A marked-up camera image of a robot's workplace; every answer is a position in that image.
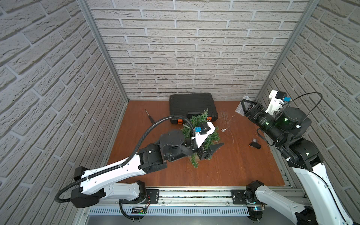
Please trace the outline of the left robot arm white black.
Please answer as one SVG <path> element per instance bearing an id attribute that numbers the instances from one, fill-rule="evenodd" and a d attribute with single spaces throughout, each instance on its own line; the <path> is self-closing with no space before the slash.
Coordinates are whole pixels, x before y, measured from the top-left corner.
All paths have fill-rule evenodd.
<path id="1" fill-rule="evenodd" d="M 140 148 L 142 142 L 154 128 L 171 119 L 182 120 L 189 127 L 189 135 L 184 135 L 181 130 L 171 130 L 162 134 L 157 142 Z M 142 201 L 147 197 L 144 182 L 122 184 L 118 189 L 113 185 L 131 177 L 163 170 L 167 167 L 168 162 L 194 154 L 200 160 L 211 158 L 223 146 L 222 143 L 209 146 L 205 144 L 208 137 L 215 131 L 216 128 L 210 121 L 194 126 L 186 116 L 169 115 L 164 117 L 154 122 L 145 131 L 128 158 L 97 169 L 78 167 L 74 174 L 75 181 L 70 185 L 72 191 L 69 200 L 77 208 L 94 206 L 101 199 L 112 197 L 128 201 Z"/>

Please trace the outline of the small green christmas tree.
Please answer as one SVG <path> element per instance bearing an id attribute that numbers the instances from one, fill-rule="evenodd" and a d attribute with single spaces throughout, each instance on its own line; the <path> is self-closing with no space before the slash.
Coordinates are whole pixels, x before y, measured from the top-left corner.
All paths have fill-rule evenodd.
<path id="1" fill-rule="evenodd" d="M 194 130 L 185 124 L 181 131 L 186 138 L 195 135 L 193 140 L 196 144 L 196 151 L 189 156 L 189 160 L 194 168 L 198 168 L 199 161 L 212 159 L 212 155 L 220 145 L 220 137 L 218 128 L 212 124 L 208 108 L 202 113 L 191 115 L 190 122 L 194 126 Z"/>

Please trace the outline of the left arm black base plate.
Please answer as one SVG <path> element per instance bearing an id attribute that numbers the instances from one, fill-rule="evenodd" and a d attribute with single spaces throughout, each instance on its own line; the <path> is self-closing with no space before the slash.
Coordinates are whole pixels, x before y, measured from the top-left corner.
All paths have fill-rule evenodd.
<path id="1" fill-rule="evenodd" d="M 145 196 L 144 198 L 139 198 L 138 200 L 132 200 L 132 201 L 128 201 L 128 200 L 122 200 L 123 204 L 148 204 L 148 202 L 150 202 L 150 204 L 158 204 L 158 200 L 159 200 L 159 189 L 146 189 L 147 192 L 147 196 Z"/>

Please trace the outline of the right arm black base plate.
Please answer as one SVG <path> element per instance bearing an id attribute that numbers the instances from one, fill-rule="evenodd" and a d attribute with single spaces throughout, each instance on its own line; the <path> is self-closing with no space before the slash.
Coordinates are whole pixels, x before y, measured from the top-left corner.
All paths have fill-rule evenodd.
<path id="1" fill-rule="evenodd" d="M 232 189 L 231 191 L 232 202 L 234 205 L 249 204 L 248 194 L 249 192 L 245 189 Z"/>

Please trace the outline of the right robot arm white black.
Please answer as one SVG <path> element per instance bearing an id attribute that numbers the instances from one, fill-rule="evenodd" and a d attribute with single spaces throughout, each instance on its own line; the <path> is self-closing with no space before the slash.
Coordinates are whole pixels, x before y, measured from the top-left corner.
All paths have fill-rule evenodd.
<path id="1" fill-rule="evenodd" d="M 292 168 L 311 205 L 295 203 L 260 181 L 246 186 L 243 199 L 248 204 L 264 203 L 295 225 L 353 225 L 330 182 L 322 154 L 302 137 L 311 123 L 306 114 L 289 107 L 275 119 L 260 103 L 243 99 L 241 105 L 244 115 L 272 139 L 271 145 Z"/>

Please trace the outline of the clear plastic battery box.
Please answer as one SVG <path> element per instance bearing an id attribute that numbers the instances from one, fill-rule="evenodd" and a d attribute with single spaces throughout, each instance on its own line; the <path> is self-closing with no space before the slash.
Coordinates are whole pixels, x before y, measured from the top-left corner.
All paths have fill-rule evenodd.
<path id="1" fill-rule="evenodd" d="M 248 110 L 250 108 L 250 103 L 248 102 L 240 102 L 239 105 L 237 106 L 235 112 L 238 113 L 239 115 L 244 116 L 245 112 L 244 110 Z"/>

